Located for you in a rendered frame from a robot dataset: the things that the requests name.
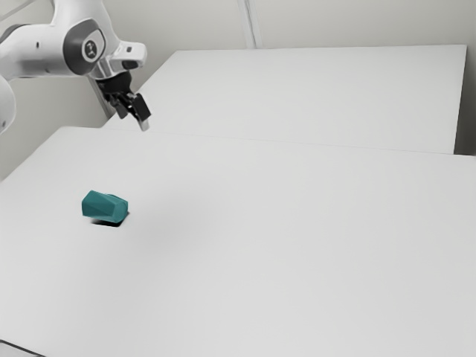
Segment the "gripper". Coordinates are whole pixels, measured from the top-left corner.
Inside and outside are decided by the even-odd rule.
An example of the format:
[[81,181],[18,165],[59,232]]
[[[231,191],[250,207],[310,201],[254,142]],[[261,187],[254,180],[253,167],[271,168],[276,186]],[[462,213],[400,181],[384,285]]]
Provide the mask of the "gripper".
[[[114,77],[97,80],[98,88],[106,102],[115,108],[120,119],[129,114],[129,94],[132,75],[129,71],[122,72]],[[133,115],[143,132],[149,129],[151,112],[141,94],[136,94],[132,100]]]

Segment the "teal faceted mug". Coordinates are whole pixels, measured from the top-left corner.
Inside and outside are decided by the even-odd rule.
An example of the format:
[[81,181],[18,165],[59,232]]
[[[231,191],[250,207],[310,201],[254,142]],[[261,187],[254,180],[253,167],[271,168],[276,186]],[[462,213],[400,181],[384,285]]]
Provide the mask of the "teal faceted mug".
[[83,198],[81,209],[86,217],[118,224],[125,220],[129,203],[121,197],[91,190]]

